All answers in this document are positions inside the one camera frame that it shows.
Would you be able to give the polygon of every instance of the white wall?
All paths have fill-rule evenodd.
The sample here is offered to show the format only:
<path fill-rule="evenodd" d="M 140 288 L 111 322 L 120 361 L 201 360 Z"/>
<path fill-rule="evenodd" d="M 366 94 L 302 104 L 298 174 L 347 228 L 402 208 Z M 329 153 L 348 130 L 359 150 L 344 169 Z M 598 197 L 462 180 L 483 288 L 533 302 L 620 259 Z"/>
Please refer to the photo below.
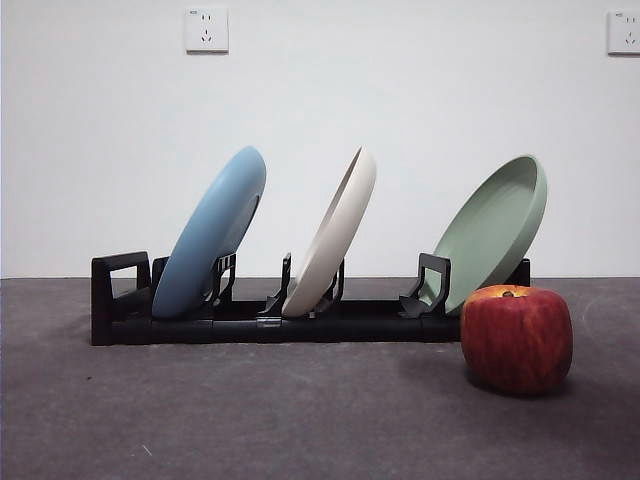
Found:
<path fill-rule="evenodd" d="M 640 58 L 605 51 L 607 9 L 637 1 L 226 4 L 230 55 L 188 56 L 190 1 L 4 0 L 3 277 L 168 255 L 245 144 L 268 180 L 243 276 L 301 260 L 359 144 L 379 171 L 348 275 L 413 275 L 525 152 L 550 183 L 534 275 L 640 275 Z"/>

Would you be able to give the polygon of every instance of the plate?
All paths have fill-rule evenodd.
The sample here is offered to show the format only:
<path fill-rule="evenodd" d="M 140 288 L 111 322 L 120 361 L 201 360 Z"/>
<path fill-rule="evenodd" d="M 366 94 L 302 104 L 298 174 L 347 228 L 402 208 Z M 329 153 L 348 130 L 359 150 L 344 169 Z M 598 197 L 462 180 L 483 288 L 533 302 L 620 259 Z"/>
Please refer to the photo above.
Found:
<path fill-rule="evenodd" d="M 173 318 L 202 305 L 218 257 L 234 253 L 264 191 L 267 169 L 253 147 L 225 165 L 176 242 L 153 299 L 152 315 Z"/>
<path fill-rule="evenodd" d="M 531 156 L 506 163 L 474 192 L 434 252 L 451 260 L 448 315 L 459 315 L 474 290 L 509 278 L 533 242 L 546 203 L 544 170 Z M 427 271 L 425 282 L 420 300 L 430 304 L 440 276 Z"/>
<path fill-rule="evenodd" d="M 331 200 L 302 268 L 290 283 L 282 307 L 283 316 L 305 315 L 329 288 L 358 230 L 375 182 L 375 161 L 361 147 Z"/>

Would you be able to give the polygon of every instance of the wall outlet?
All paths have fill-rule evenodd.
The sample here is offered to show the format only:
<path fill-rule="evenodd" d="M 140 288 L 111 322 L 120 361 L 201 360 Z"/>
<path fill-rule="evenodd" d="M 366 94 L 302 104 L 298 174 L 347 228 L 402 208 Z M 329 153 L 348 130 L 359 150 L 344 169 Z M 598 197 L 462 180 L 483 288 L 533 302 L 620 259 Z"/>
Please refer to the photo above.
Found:
<path fill-rule="evenodd" d="M 229 52 L 229 12 L 226 7 L 192 7 L 184 17 L 187 52 Z"/>
<path fill-rule="evenodd" d="M 640 10 L 607 15 L 609 55 L 640 55 Z"/>

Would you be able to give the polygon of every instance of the gray carpet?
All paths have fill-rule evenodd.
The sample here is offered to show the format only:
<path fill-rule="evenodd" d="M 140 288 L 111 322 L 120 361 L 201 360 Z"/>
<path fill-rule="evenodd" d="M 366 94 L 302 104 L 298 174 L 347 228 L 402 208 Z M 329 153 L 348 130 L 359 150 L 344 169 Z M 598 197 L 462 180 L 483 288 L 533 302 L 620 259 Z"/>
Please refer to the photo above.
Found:
<path fill-rule="evenodd" d="M 569 303 L 574 359 L 522 399 L 457 343 L 91 347 L 88 280 L 3 281 L 2 478 L 640 478 L 640 279 L 535 284 Z"/>

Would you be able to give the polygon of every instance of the blue plate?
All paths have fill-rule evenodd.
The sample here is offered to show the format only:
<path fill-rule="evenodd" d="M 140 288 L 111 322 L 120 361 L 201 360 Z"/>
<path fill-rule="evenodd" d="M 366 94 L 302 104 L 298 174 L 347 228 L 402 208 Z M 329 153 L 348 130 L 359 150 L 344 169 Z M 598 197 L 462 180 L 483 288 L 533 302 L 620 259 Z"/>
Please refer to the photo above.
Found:
<path fill-rule="evenodd" d="M 153 299 L 154 317 L 176 317 L 203 304 L 213 263 L 237 250 L 258 208 L 266 177 L 264 160 L 253 147 L 229 160 L 173 248 Z"/>

